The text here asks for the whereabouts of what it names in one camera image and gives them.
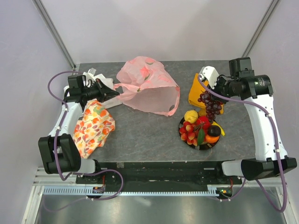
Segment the fake purple grapes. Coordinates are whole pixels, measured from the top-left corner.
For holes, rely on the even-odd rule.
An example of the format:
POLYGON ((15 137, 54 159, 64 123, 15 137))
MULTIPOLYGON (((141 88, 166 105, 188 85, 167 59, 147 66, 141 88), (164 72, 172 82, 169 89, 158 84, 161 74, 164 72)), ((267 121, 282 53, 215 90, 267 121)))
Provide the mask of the fake purple grapes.
POLYGON ((198 99, 199 102, 204 102, 206 105, 206 117, 212 124, 217 115, 224 113, 223 104, 212 98, 212 94, 208 91, 202 93, 198 99))

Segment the brown fake kiwi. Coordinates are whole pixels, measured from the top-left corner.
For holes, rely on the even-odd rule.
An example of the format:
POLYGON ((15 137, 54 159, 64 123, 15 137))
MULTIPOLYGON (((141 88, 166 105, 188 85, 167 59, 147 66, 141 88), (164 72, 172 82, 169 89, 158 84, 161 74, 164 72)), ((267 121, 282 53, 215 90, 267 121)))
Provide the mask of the brown fake kiwi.
POLYGON ((198 112, 198 116, 201 117, 201 116, 206 116, 206 110, 205 109, 201 109, 199 112, 198 112))

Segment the yellow fake banana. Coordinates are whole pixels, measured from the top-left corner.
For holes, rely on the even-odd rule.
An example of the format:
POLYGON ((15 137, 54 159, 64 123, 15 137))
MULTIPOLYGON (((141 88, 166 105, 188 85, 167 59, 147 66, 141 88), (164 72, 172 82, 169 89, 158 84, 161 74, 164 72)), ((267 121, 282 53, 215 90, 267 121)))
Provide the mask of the yellow fake banana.
POLYGON ((223 128, 217 123, 217 122, 213 122, 212 123, 212 125, 214 125, 214 126, 218 126, 219 128, 220 128, 220 130, 221 130, 221 135, 222 136, 225 136, 226 134, 225 134, 225 132, 224 132, 224 130, 223 130, 223 128))

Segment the red fake fruit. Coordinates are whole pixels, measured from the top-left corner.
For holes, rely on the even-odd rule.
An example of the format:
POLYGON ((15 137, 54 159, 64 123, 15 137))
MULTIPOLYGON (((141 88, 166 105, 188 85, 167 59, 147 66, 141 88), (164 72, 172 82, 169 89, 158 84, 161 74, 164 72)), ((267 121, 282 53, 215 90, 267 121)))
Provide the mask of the red fake fruit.
POLYGON ((203 129, 208 129, 211 126, 211 123, 206 116, 200 116, 198 120, 200 121, 203 129))

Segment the dark fake plum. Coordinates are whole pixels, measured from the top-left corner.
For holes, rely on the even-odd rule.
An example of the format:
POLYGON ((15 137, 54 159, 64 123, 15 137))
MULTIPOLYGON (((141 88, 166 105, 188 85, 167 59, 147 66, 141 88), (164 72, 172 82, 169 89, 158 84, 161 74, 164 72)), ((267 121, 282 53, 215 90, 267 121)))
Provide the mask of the dark fake plum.
POLYGON ((221 135, 221 129, 219 126, 211 125, 207 129, 207 134, 212 137, 219 137, 221 135))

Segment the pink plastic bag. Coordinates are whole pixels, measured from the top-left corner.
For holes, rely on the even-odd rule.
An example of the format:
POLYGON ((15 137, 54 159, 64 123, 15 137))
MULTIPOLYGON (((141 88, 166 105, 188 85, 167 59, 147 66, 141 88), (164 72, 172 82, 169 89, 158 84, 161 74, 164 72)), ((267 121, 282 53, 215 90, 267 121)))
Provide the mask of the pink plastic bag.
POLYGON ((166 117, 176 112, 180 87, 161 62, 138 56, 124 64, 116 79, 114 89, 122 88, 118 99, 124 105, 166 117))

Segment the fake orange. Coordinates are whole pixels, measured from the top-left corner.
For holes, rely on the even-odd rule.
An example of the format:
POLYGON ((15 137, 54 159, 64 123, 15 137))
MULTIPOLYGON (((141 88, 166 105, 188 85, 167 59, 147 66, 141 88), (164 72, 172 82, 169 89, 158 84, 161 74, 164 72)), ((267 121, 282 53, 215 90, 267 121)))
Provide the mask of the fake orange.
POLYGON ((213 144, 213 143, 216 143, 218 140, 219 140, 219 136, 216 136, 216 137, 214 137, 214 136, 209 136, 209 135, 206 135, 205 136, 205 140, 206 140, 206 142, 207 143, 210 143, 210 144, 213 144))

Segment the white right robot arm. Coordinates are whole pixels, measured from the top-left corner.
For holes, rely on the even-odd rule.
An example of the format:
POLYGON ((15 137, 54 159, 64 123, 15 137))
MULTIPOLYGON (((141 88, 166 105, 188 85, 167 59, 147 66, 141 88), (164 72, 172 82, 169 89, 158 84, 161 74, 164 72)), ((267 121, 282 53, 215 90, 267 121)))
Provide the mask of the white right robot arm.
POLYGON ((218 183, 226 183, 231 176, 243 176, 247 180, 277 177, 297 167, 297 160, 288 156, 274 115, 274 97, 271 80, 267 75, 255 75, 249 57, 229 61, 230 76, 220 75, 214 67, 202 68, 200 74, 209 82, 216 99, 223 102, 240 97, 250 118, 255 157, 225 161, 214 171, 218 183))

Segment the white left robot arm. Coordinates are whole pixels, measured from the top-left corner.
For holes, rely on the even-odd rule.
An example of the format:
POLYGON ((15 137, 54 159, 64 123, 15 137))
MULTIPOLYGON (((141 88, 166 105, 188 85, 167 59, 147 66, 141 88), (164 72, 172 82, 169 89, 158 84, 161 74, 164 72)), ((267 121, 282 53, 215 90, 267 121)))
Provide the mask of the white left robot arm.
POLYGON ((72 138, 76 123, 89 100, 106 102, 119 96, 112 87, 88 73, 72 71, 68 88, 61 99, 62 110, 52 131, 38 141, 43 166, 47 174, 86 174, 91 183, 99 183, 103 173, 96 168, 96 161, 80 156, 72 138))

